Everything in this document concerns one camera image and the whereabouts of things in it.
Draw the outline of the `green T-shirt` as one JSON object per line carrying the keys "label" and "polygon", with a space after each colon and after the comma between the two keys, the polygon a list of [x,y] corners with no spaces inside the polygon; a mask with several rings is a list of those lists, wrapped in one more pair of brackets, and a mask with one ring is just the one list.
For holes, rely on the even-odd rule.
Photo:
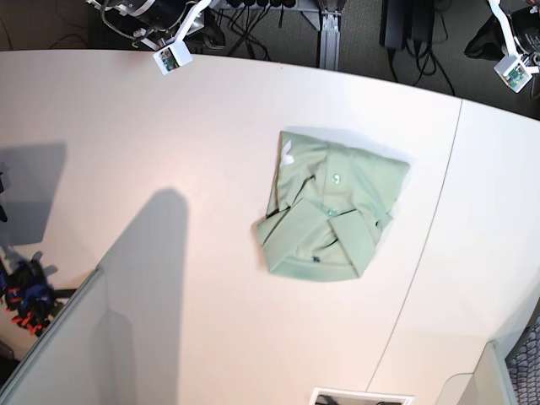
{"label": "green T-shirt", "polygon": [[256,226],[267,270],[315,282],[360,278],[408,177],[408,162],[281,132],[265,217]]}

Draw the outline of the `white power strip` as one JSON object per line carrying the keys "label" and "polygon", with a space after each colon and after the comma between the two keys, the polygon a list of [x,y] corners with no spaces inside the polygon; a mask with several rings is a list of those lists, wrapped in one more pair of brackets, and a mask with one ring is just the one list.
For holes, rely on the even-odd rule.
{"label": "white power strip", "polygon": [[263,10],[271,9],[277,11],[295,12],[318,12],[320,10],[317,1],[297,0],[297,1],[212,1],[209,6],[214,11],[221,10]]}

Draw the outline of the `black power adapter middle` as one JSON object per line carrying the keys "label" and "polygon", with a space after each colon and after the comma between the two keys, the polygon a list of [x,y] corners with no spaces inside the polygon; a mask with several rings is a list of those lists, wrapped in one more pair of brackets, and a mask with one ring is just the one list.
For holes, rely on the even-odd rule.
{"label": "black power adapter middle", "polygon": [[434,25],[434,0],[411,0],[408,2],[409,39],[420,42],[431,42]]}

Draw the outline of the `black power adapter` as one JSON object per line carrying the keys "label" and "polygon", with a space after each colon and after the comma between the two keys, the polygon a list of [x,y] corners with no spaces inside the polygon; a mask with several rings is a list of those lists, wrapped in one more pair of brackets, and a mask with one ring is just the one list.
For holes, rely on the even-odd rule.
{"label": "black power adapter", "polygon": [[411,0],[408,2],[409,39],[420,42],[431,42],[434,25],[434,0]]}
{"label": "black power adapter", "polygon": [[383,0],[379,43],[392,50],[403,50],[406,42],[411,2]]}

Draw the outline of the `black power adapter upper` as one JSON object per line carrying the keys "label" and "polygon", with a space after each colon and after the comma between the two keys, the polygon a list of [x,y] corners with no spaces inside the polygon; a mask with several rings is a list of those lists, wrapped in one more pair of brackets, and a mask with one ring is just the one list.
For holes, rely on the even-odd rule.
{"label": "black power adapter upper", "polygon": [[383,0],[379,43],[392,50],[403,50],[406,42],[411,2]]}

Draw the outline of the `blue orange clamp pile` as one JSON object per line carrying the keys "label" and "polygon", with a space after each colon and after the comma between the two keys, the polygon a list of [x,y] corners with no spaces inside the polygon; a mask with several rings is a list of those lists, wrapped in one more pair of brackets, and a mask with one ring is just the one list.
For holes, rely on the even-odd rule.
{"label": "blue orange clamp pile", "polygon": [[53,320],[56,309],[53,289],[35,258],[5,251],[1,261],[1,302],[10,321],[30,336],[40,337]]}

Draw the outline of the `grey partition panel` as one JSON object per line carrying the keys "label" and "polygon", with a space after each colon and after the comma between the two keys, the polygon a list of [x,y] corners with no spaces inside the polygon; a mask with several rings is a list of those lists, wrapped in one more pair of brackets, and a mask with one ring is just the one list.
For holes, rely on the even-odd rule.
{"label": "grey partition panel", "polygon": [[174,284],[94,273],[1,391],[3,404],[175,404]]}

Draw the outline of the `black mesh chair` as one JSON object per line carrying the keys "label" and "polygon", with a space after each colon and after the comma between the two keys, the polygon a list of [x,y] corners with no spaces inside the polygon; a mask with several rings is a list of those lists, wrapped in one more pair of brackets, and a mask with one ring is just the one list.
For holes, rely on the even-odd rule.
{"label": "black mesh chair", "polygon": [[516,403],[539,405],[539,303],[505,361]]}

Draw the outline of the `white framed floor box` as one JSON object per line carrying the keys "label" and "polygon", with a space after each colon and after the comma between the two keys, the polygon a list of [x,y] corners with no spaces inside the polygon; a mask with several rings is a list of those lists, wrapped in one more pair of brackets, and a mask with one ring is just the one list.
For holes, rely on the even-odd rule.
{"label": "white framed floor box", "polygon": [[316,386],[309,405],[411,405],[414,396],[350,391]]}

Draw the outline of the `aluminium frame leg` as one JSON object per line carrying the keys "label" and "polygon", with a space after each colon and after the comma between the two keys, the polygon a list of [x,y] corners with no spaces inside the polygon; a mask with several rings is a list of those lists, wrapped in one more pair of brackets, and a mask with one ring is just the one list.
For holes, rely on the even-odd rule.
{"label": "aluminium frame leg", "polygon": [[341,19],[345,4],[345,0],[310,1],[310,6],[301,12],[318,31],[318,67],[321,69],[338,70]]}

